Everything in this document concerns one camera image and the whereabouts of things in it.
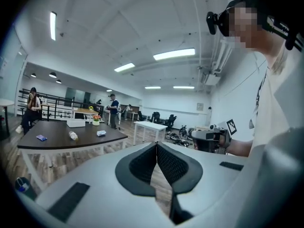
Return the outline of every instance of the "white t-shirt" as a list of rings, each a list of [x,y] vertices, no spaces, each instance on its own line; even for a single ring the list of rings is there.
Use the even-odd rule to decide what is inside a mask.
[[[33,107],[41,107],[40,100],[37,96],[36,96],[36,106],[33,106]]]
[[[273,66],[267,69],[257,93],[255,136],[251,150],[261,144],[267,144],[274,136],[289,129],[285,114],[274,94],[279,86],[287,79],[292,71],[299,66],[301,53],[294,48],[288,51],[283,44]]]

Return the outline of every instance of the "mesh panel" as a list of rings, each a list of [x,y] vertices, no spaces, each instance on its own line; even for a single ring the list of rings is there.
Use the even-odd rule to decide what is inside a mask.
[[[156,146],[149,148],[130,162],[130,172],[138,179],[150,184],[156,165]]]
[[[176,157],[174,154],[171,154],[159,145],[157,146],[157,163],[171,186],[185,175],[189,168],[185,161]]]

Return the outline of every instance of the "black outfit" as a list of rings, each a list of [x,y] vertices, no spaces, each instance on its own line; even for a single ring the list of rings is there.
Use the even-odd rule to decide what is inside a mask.
[[[113,100],[111,106],[116,106],[118,108],[119,102],[118,100]],[[111,123],[111,128],[116,129],[116,123],[115,123],[115,118],[117,116],[118,109],[110,109],[110,123]]]
[[[38,111],[32,111],[29,109],[25,111],[21,121],[24,134],[26,134],[32,128],[33,121],[37,119],[39,119]]]

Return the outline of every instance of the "dark shirt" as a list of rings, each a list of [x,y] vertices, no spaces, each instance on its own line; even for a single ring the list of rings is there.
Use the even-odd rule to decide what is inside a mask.
[[[116,106],[118,108],[119,102],[118,100],[113,100],[111,106]],[[118,109],[110,109],[111,114],[117,114]]]

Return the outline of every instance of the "small package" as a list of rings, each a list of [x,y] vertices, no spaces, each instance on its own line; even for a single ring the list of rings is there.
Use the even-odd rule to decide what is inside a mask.
[[[106,134],[106,131],[97,131],[97,136],[103,136]]]

